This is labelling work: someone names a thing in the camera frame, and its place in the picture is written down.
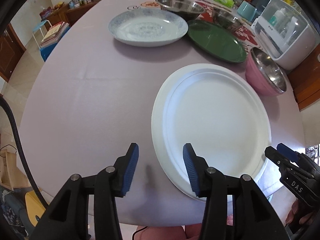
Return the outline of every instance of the pink pants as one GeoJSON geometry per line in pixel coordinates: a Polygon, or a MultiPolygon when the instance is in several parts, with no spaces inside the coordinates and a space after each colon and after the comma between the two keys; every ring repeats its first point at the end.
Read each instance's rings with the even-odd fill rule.
{"type": "MultiPolygon", "coordinates": [[[[227,225],[233,224],[233,216],[227,217],[227,225]]],[[[148,227],[138,232],[134,240],[198,240],[201,230],[201,224],[183,227],[148,227]]]]}

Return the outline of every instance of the metal pin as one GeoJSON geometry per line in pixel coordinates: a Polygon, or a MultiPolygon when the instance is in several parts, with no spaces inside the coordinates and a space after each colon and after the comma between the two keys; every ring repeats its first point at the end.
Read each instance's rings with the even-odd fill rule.
{"type": "Polygon", "coordinates": [[[76,181],[76,180],[80,179],[80,175],[77,174],[77,173],[72,174],[71,177],[70,177],[70,179],[73,180],[73,181],[76,181]]]}
{"type": "Polygon", "coordinates": [[[208,167],[207,168],[207,172],[212,174],[212,173],[215,173],[217,170],[214,168],[214,167],[208,167]]]}
{"type": "Polygon", "coordinates": [[[244,181],[250,181],[250,180],[251,180],[251,177],[250,177],[248,174],[244,174],[244,175],[242,175],[242,179],[243,179],[244,181]]]}
{"type": "Polygon", "coordinates": [[[107,173],[112,173],[112,172],[114,172],[116,170],[116,168],[114,167],[114,166],[108,166],[107,168],[106,168],[106,172],[107,173]]]}

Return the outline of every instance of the teal container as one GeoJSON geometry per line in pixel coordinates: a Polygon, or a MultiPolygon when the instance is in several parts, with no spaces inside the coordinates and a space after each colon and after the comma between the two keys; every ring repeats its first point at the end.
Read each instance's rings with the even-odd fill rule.
{"type": "Polygon", "coordinates": [[[243,18],[247,19],[249,22],[252,21],[257,9],[253,7],[250,3],[243,1],[239,6],[237,13],[243,18]]]}

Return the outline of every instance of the oval green tray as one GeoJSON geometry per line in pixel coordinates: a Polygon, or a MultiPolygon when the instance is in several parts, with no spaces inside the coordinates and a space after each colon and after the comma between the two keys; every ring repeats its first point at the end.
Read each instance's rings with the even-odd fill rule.
{"type": "Polygon", "coordinates": [[[188,21],[188,35],[201,49],[227,62],[241,63],[247,54],[230,32],[203,20],[188,21]]]}

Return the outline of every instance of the blue and white plate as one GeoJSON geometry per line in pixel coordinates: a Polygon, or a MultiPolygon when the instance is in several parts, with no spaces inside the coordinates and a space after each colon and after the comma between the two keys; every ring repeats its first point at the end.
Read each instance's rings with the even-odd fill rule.
{"type": "Polygon", "coordinates": [[[108,29],[123,43],[158,47],[182,38],[188,31],[188,24],[174,13],[144,8],[119,14],[110,21],[108,29]]]}

